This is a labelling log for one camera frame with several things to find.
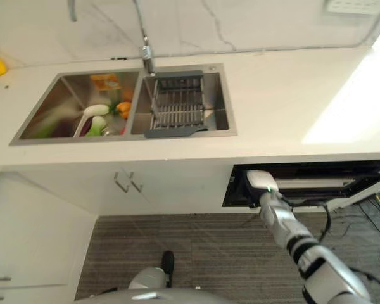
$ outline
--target white cabinet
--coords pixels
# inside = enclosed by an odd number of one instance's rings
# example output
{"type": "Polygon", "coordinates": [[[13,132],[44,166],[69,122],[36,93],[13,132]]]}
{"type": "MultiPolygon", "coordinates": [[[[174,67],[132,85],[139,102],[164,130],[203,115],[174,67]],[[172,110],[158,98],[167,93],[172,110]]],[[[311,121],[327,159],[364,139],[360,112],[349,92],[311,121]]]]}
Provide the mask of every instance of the white cabinet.
{"type": "Polygon", "coordinates": [[[154,206],[132,186],[119,164],[73,164],[55,170],[22,172],[22,175],[96,215],[156,213],[154,206]]]}
{"type": "Polygon", "coordinates": [[[126,163],[124,170],[142,185],[142,193],[158,213],[218,213],[232,165],[195,161],[126,163]]]}
{"type": "Polygon", "coordinates": [[[11,279],[0,288],[70,284],[95,219],[18,174],[1,173],[0,278],[11,279]]]}
{"type": "Polygon", "coordinates": [[[210,160],[65,165],[22,172],[98,215],[219,213],[232,165],[210,160]],[[120,189],[114,179],[118,172],[120,189]]]}
{"type": "Polygon", "coordinates": [[[65,286],[0,289],[0,304],[69,304],[72,294],[65,286]]]}

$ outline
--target double sink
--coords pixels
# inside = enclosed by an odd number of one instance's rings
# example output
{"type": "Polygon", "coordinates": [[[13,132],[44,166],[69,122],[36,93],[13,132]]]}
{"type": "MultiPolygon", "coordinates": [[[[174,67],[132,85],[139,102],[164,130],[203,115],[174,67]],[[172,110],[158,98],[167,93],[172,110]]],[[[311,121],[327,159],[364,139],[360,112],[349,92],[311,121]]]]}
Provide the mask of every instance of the double sink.
{"type": "Polygon", "coordinates": [[[12,145],[133,141],[171,137],[234,136],[236,128],[222,65],[107,70],[59,74],[12,140],[12,145]],[[116,105],[129,110],[121,115],[116,105]],[[106,125],[85,136],[89,118],[77,134],[83,111],[107,105],[106,125]]]}

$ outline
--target gray carpet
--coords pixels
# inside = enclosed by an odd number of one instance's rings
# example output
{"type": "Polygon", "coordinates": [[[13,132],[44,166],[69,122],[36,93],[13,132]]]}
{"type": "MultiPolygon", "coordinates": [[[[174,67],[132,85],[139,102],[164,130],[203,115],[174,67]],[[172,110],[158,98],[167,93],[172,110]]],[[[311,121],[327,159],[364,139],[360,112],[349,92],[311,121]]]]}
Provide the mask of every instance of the gray carpet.
{"type": "MultiPolygon", "coordinates": [[[[380,226],[380,213],[368,203],[363,206],[380,226]]],[[[297,217],[316,236],[326,221],[325,213],[297,217]]],[[[332,217],[324,244],[348,265],[380,278],[380,234],[358,206],[332,217]]],[[[141,269],[159,266],[165,250],[175,253],[174,287],[199,286],[238,303],[305,303],[292,259],[254,214],[100,217],[76,299],[127,288],[141,269]]],[[[380,287],[361,278],[374,303],[380,303],[380,287]]]]}

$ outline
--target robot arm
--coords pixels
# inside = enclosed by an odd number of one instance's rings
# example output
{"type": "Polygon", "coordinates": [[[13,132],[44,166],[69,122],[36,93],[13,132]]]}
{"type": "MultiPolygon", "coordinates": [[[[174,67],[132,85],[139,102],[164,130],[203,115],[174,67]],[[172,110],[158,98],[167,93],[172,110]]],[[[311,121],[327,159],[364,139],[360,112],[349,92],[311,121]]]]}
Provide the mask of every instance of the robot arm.
{"type": "Polygon", "coordinates": [[[275,242],[287,249],[297,264],[305,280],[303,295],[307,303],[371,304],[363,282],[295,218],[268,172],[247,171],[245,180],[251,199],[260,203],[260,217],[275,242]]]}

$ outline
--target dish drying rack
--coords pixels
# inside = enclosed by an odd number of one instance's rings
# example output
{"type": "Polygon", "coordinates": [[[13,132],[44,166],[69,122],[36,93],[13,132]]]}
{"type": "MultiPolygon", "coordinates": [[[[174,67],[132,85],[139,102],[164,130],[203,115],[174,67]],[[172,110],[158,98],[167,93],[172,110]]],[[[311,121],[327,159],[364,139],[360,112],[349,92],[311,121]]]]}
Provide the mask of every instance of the dish drying rack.
{"type": "Polygon", "coordinates": [[[152,94],[151,130],[204,128],[205,102],[202,71],[159,73],[152,94]]]}

